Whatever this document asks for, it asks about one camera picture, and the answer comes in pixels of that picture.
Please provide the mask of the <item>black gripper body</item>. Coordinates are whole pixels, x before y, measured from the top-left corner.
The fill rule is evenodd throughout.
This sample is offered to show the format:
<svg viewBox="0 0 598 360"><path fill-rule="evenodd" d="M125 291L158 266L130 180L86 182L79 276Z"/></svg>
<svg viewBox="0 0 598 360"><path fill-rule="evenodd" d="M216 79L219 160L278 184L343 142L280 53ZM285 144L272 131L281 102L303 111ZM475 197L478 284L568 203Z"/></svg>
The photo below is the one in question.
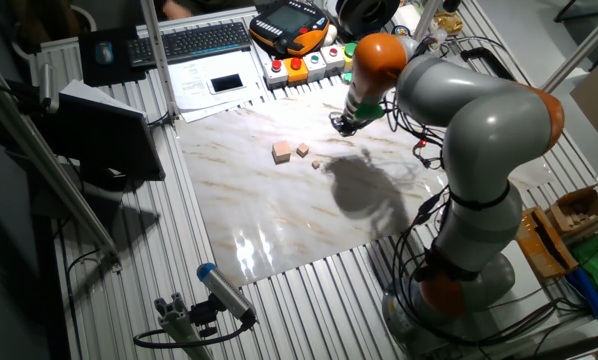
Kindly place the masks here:
<svg viewBox="0 0 598 360"><path fill-rule="evenodd" d="M335 122L338 123L343 123L345 126L348 124L354 124L356 126L359 127L359 129L363 128L365 125L364 121L356 121L354 118L346 115L345 113L341 113L341 112L331 112L329 114L329 120L331 122L331 125Z"/></svg>

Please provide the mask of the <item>person hand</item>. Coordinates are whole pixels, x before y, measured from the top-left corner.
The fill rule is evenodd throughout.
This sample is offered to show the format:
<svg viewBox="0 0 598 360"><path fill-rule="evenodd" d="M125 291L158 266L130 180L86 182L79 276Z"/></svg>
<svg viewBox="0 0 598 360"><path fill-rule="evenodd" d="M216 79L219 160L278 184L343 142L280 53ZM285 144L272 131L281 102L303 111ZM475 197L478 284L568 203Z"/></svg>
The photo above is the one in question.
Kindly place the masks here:
<svg viewBox="0 0 598 360"><path fill-rule="evenodd" d="M162 5L161 10L168 20L177 20L193 16L188 8L178 4L174 0L166 0Z"/></svg>

